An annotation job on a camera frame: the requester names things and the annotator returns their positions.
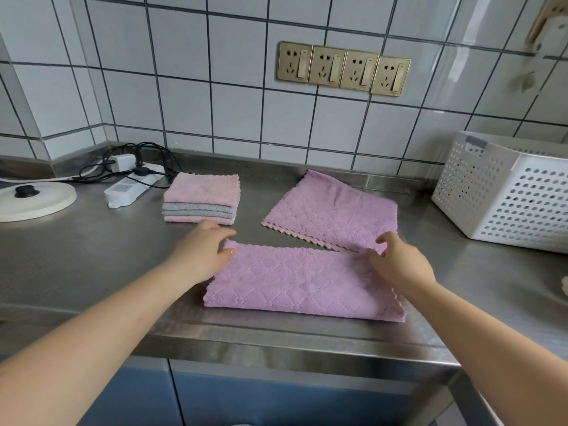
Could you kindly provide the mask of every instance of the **hand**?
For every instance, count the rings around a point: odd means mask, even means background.
[[[173,253],[162,264],[174,278],[189,290],[195,284],[205,281],[221,270],[235,252],[227,248],[220,253],[219,243],[229,236],[235,235],[233,229],[220,227],[218,224],[204,220],[178,242]]]
[[[375,242],[386,243],[387,249],[381,255],[369,250],[369,261],[373,269],[401,294],[415,285],[436,283],[426,257],[415,246],[402,242],[396,233],[383,233]]]

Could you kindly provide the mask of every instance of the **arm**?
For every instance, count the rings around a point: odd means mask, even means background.
[[[506,425],[565,425],[568,364],[436,282],[426,258],[393,232],[373,268],[426,318]]]
[[[236,232],[202,222],[160,266],[0,364],[6,425],[75,425],[154,322],[231,259]]]

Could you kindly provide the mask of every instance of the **white lid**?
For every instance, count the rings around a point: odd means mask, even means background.
[[[16,188],[31,185],[39,193],[18,198]],[[31,220],[65,209],[77,199],[75,188],[60,182],[32,182],[0,190],[0,222]]]

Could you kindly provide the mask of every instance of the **stack of towels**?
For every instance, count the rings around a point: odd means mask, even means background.
[[[164,193],[162,214],[167,222],[217,224],[235,222],[241,187],[238,175],[194,175],[179,173]]]

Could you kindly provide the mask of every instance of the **electrical outlet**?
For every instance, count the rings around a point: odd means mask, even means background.
[[[525,43],[532,45],[542,31],[546,20],[555,16],[568,16],[568,0],[546,0],[540,8],[532,28],[530,28]]]
[[[401,95],[409,68],[410,60],[408,58],[380,57],[371,94],[390,95],[392,97]]]
[[[309,62],[312,58],[312,45],[280,42],[276,79],[292,82],[308,82]]]
[[[314,46],[309,83],[337,88],[345,61],[345,49]]]
[[[348,50],[339,87],[347,90],[369,91],[379,54]]]

